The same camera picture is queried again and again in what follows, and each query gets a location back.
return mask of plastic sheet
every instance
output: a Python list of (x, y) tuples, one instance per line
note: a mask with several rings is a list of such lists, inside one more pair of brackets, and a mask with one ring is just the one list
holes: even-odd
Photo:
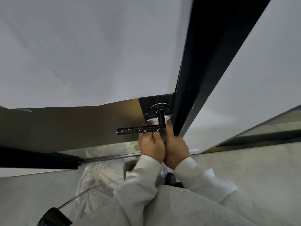
[[(110, 198), (114, 196), (113, 191), (124, 181), (124, 163), (138, 158), (139, 156), (135, 156), (87, 164), (78, 183), (76, 195), (89, 188), (92, 188), (92, 190), (75, 200), (75, 206), (68, 218), (75, 222), (97, 209), (98, 206), (110, 201)], [(164, 183), (164, 177), (169, 171), (170, 169), (162, 164), (156, 186)]]

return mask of person's left hand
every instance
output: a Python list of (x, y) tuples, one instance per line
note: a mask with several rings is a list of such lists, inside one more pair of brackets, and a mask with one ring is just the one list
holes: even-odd
[(142, 155), (150, 156), (162, 163), (165, 158), (165, 145), (159, 132), (140, 133), (138, 145)]

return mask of black door handle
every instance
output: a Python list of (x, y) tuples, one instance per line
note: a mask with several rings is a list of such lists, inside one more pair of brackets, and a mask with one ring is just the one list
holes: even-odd
[(158, 114), (158, 123), (159, 124), (147, 125), (147, 126), (141, 126), (141, 127), (132, 127), (132, 128), (118, 128), (116, 131), (117, 135), (166, 131), (164, 111), (168, 112), (168, 110), (169, 110), (168, 105), (165, 103), (159, 103), (159, 104), (154, 105), (153, 107), (155, 109), (155, 112)]

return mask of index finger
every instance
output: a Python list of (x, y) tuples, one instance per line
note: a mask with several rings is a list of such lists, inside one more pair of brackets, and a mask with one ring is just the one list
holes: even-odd
[(173, 126), (171, 120), (166, 121), (166, 134), (168, 137), (173, 137)]

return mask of person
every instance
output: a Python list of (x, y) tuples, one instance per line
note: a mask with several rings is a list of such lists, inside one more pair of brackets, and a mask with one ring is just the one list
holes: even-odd
[[(166, 143), (159, 132), (140, 134), (141, 157), (114, 197), (72, 225), (287, 225), (241, 197), (229, 179), (202, 171), (183, 138), (174, 136), (171, 121), (166, 133)], [(161, 163), (174, 175), (156, 187)]]

